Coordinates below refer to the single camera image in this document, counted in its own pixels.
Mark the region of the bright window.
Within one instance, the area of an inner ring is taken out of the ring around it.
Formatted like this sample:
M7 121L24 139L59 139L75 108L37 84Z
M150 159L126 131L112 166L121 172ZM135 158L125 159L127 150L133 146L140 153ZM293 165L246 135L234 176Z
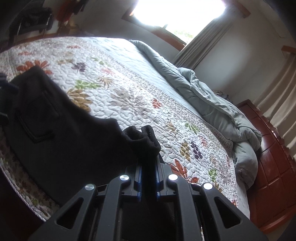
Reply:
M160 27L188 43L226 10L224 1L138 1L130 16L140 23Z

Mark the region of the floral quilted bedspread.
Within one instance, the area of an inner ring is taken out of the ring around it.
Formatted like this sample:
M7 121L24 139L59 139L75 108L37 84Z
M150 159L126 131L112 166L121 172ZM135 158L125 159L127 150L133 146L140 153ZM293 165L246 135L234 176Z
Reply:
M125 39L60 37L1 53L9 80L40 67L81 109L121 128L150 125L161 157L195 184L212 183L246 216L245 186L235 174L233 144L207 123Z

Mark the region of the beige curtain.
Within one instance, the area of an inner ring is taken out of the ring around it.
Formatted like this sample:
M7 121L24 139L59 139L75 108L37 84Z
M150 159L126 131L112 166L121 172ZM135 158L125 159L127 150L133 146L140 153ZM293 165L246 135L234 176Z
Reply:
M295 158L295 54L289 55L276 78L254 103L277 128Z

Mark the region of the grey window curtain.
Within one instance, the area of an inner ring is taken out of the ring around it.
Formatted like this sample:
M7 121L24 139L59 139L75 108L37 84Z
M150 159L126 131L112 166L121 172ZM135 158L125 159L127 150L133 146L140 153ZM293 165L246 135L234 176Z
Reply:
M212 48L221 40L233 23L227 16L211 21L174 58L173 64L194 70Z

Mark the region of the dark chair with clothes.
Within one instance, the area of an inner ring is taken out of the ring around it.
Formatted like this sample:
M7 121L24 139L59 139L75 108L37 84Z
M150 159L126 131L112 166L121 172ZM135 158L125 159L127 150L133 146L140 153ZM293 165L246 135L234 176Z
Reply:
M13 44L18 35L34 31L45 33L54 22L53 10L43 7L44 1L29 1L9 27L9 43Z

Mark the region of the grey-green comforter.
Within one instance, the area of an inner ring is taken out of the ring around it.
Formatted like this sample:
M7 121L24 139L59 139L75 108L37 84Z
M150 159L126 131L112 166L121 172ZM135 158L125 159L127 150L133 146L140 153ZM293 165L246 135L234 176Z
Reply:
M233 142L235 173L249 189L258 172L256 151L261 147L262 134L234 104L217 96L195 72L176 67L142 41L132 43L145 54L165 80L197 110L203 120Z

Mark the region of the black pants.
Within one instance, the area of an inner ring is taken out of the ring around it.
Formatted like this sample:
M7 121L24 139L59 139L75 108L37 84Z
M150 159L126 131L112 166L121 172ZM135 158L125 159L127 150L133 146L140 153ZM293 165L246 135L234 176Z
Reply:
M104 185L161 149L151 126L121 129L113 118L91 116L39 67L11 81L1 74L1 123L26 173L60 205L84 184Z

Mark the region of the red wooden headboard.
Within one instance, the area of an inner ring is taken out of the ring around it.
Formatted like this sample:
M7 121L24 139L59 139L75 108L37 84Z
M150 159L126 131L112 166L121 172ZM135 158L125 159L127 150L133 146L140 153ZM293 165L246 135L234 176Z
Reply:
M295 159L276 127L250 100L236 105L261 132L258 172L247 195L251 220L270 233L295 214Z

